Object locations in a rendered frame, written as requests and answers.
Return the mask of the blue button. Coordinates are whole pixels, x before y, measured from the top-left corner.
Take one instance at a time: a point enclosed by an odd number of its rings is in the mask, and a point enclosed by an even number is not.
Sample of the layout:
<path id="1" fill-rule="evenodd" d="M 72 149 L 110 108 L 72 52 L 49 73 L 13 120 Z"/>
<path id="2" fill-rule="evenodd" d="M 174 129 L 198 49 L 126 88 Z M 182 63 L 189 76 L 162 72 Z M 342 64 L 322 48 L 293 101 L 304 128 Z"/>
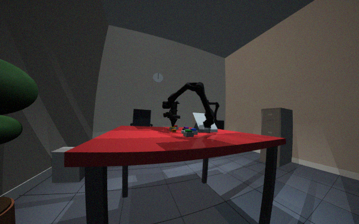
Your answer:
<path id="1" fill-rule="evenodd" d="M 198 135 L 197 129 L 190 129 L 190 130 L 192 130 L 192 132 L 194 132 L 194 135 Z"/>

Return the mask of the green button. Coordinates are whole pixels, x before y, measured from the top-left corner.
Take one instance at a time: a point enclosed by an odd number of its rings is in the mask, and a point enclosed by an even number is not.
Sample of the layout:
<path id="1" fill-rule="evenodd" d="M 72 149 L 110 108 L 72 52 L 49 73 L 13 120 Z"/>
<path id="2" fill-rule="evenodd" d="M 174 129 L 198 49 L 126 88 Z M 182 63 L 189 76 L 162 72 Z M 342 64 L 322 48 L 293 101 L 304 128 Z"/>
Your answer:
<path id="1" fill-rule="evenodd" d="M 192 132 L 192 130 L 185 130 L 185 132 L 183 132 L 183 136 L 194 137 L 194 132 Z"/>

